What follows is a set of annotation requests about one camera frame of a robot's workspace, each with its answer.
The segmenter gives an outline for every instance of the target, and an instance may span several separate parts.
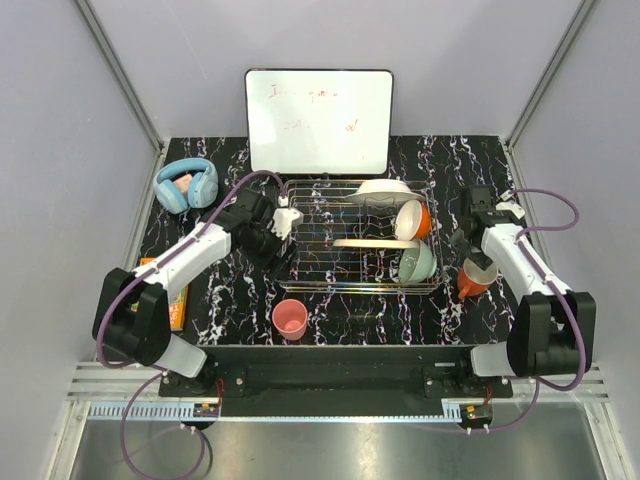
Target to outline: headphone ear cup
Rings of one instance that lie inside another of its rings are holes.
[[[189,205],[196,208],[208,207],[218,196],[218,174],[199,172],[191,180],[189,185]]]
[[[202,172],[196,173],[191,179],[191,183],[189,184],[189,191],[187,192],[187,199],[189,200],[189,205],[195,208],[200,207],[200,188],[198,188],[198,184],[202,179]]]
[[[189,208],[184,195],[171,180],[156,184],[156,198],[170,213],[178,214]]]

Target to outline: orange bowl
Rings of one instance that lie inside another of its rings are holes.
[[[420,209],[420,226],[418,227],[418,231],[413,238],[419,238],[422,240],[424,237],[429,235],[429,232],[431,231],[431,214],[429,213],[429,209],[424,203],[421,206],[422,208]]]
[[[398,240],[421,240],[431,231],[431,215],[418,200],[405,203],[396,217],[395,234]]]

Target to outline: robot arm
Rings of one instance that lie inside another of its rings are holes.
[[[188,378],[201,374],[207,356],[171,333],[168,299],[236,248],[274,277],[288,271],[295,243],[291,242],[284,253],[283,245],[291,229],[303,220],[298,210],[275,208],[266,197],[246,189],[240,190],[236,202],[222,211],[203,234],[196,235],[207,218],[152,262],[131,272],[116,268],[106,276],[93,326],[94,338],[116,296],[136,277],[148,275],[116,308],[105,331],[104,344],[145,366],[158,365]]]
[[[575,337],[555,292],[547,284],[550,280],[576,318],[588,370],[595,330],[593,297],[586,292],[573,292],[553,274],[526,235],[518,237],[524,217],[519,205],[513,202],[496,205],[490,187],[484,185],[466,188],[461,198],[461,228],[452,236],[452,243],[463,257],[481,268],[495,263],[519,304],[506,342],[481,345],[471,351],[473,373],[480,377],[514,374],[524,377],[577,371],[579,352]],[[537,263],[538,269],[527,256]]]

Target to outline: yellow box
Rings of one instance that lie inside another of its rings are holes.
[[[151,262],[154,257],[143,257],[140,259],[140,265],[146,265]],[[181,332],[184,328],[184,319],[187,314],[187,290],[189,285],[180,290],[171,303],[169,303],[169,325],[172,332]],[[134,312],[138,309],[138,304],[131,306]]]

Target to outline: dish rack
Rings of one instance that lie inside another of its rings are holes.
[[[394,240],[393,224],[399,206],[354,205],[346,195],[364,180],[290,180],[286,184],[289,206],[304,214],[289,244],[298,244],[289,278],[280,284],[292,292],[377,294],[427,294],[443,282],[443,261],[438,215],[426,181],[408,181],[409,188],[425,198],[432,229],[424,242],[433,252],[437,268],[433,277],[415,284],[397,280],[403,250],[356,249],[333,246],[339,238]]]

